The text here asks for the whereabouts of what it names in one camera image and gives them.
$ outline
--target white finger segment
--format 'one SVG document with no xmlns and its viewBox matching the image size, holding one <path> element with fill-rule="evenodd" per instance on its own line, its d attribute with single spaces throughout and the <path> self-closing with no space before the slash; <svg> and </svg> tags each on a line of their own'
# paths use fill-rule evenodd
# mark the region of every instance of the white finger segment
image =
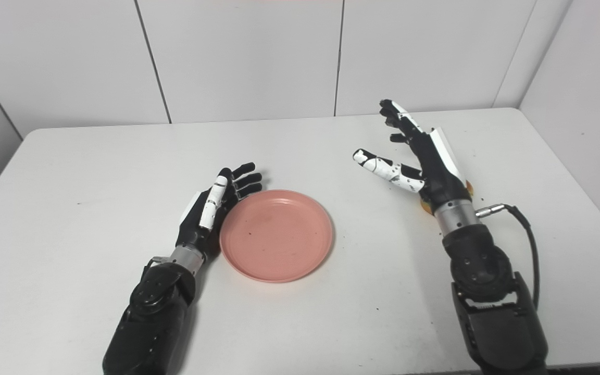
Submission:
<svg viewBox="0 0 600 375">
<path fill-rule="evenodd" d="M 212 185 L 212 188 L 210 188 L 210 192 L 207 195 L 207 201 L 203 207 L 203 213 L 201 214 L 201 220 L 198 223 L 198 226 L 212 230 L 217 209 L 221 206 L 221 200 L 223 199 L 224 192 L 226 192 L 227 185 L 228 180 L 226 177 L 217 176 L 217 180 L 214 182 L 214 185 Z"/>
</svg>

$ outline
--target robot finger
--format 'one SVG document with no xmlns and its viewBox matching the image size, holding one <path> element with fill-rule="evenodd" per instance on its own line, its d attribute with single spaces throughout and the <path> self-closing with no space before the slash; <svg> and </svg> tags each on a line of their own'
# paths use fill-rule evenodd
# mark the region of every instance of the robot finger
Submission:
<svg viewBox="0 0 600 375">
<path fill-rule="evenodd" d="M 230 169 L 228 168 L 224 168 L 221 171 L 224 172 L 226 169 L 228 172 L 230 172 Z M 199 227 L 212 230 L 217 209 L 221 207 L 221 202 L 223 201 L 224 194 L 226 193 L 229 184 L 230 181 L 227 176 L 222 176 L 221 174 L 217 176 L 217 180 L 215 180 L 214 184 L 210 188 L 209 194 L 207 195 L 207 200 L 203 206 L 201 220 L 198 222 Z"/>
<path fill-rule="evenodd" d="M 391 160 L 377 157 L 365 149 L 358 149 L 353 154 L 353 160 L 384 180 L 410 192 L 417 193 L 424 187 L 419 169 L 401 163 L 393 163 Z"/>
<path fill-rule="evenodd" d="M 250 185 L 247 185 L 247 186 L 243 187 L 242 189 L 238 190 L 237 194 L 233 194 L 225 202 L 223 202 L 222 207 L 223 207 L 224 211 L 226 211 L 226 212 L 230 211 L 241 200 L 245 199 L 249 195 L 260 192 L 260 190 L 263 189 L 262 186 L 263 185 L 261 185 L 260 183 L 251 183 Z"/>
<path fill-rule="evenodd" d="M 248 162 L 246 164 L 242 164 L 241 166 L 239 166 L 238 168 L 236 168 L 233 171 L 232 177 L 233 177 L 234 180 L 237 180 L 243 174 L 253 172 L 254 169 L 256 169 L 256 164 L 254 164 L 253 161 L 250 161 L 250 162 Z"/>
<path fill-rule="evenodd" d="M 424 133 L 423 129 L 416 124 L 406 109 L 390 99 L 379 102 L 382 116 L 386 117 L 386 125 L 399 128 L 406 137 L 414 137 L 417 133 Z"/>
<path fill-rule="evenodd" d="M 250 183 L 260 182 L 261 180 L 263 180 L 263 175 L 260 173 L 252 173 L 239 180 L 233 181 L 233 185 L 235 185 L 235 189 L 242 189 L 243 187 L 250 185 Z"/>
</svg>

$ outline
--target black cable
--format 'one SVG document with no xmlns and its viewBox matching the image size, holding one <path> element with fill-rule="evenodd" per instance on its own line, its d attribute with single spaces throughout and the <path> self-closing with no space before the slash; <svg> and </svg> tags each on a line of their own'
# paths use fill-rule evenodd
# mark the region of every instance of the black cable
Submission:
<svg viewBox="0 0 600 375">
<path fill-rule="evenodd" d="M 539 250 L 536 247 L 536 239 L 534 238 L 534 233 L 531 232 L 531 224 L 527 220 L 527 218 L 520 212 L 520 210 L 516 206 L 509 206 L 507 204 L 504 205 L 507 211 L 513 215 L 517 221 L 520 222 L 520 225 L 523 226 L 524 230 L 527 232 L 527 237 L 529 238 L 529 246 L 531 247 L 531 264 L 534 272 L 534 288 L 532 293 L 532 301 L 534 303 L 534 307 L 536 309 L 539 308 L 539 292 L 540 292 L 540 267 L 539 267 Z"/>
</svg>

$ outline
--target prosthetic hand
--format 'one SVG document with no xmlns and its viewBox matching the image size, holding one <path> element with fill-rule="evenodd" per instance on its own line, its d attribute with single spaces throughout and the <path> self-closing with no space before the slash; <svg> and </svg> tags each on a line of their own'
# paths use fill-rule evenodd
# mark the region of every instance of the prosthetic hand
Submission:
<svg viewBox="0 0 600 375">
<path fill-rule="evenodd" d="M 216 254 L 223 219 L 240 200 L 259 192 L 260 173 L 243 164 L 223 168 L 214 184 L 192 199 L 169 257 L 152 258 L 117 325 L 105 357 L 105 375 L 165 375 L 196 291 L 195 275 Z"/>
<path fill-rule="evenodd" d="M 380 113 L 386 125 L 400 130 L 391 141 L 407 143 L 421 169 L 364 149 L 358 149 L 353 159 L 393 185 L 418 193 L 438 221 L 443 247 L 451 258 L 453 301 L 469 355 L 485 375 L 546 373 L 547 343 L 535 309 L 538 279 L 532 300 L 523 278 L 512 271 L 508 257 L 480 218 L 509 209 L 527 229 L 535 250 L 528 221 L 514 206 L 500 204 L 476 211 L 443 132 L 425 133 L 407 111 L 388 99 L 381 101 Z M 537 269 L 535 258 L 535 275 Z"/>
</svg>

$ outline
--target cable connector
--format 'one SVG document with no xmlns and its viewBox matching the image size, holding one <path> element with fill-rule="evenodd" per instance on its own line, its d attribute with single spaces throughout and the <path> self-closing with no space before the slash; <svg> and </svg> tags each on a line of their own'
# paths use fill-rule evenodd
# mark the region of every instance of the cable connector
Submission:
<svg viewBox="0 0 600 375">
<path fill-rule="evenodd" d="M 493 204 L 492 206 L 483 207 L 481 209 L 476 210 L 476 217 L 479 219 L 486 218 L 492 214 L 495 214 L 499 211 L 502 211 L 506 208 L 506 205 L 503 203 Z"/>
</svg>

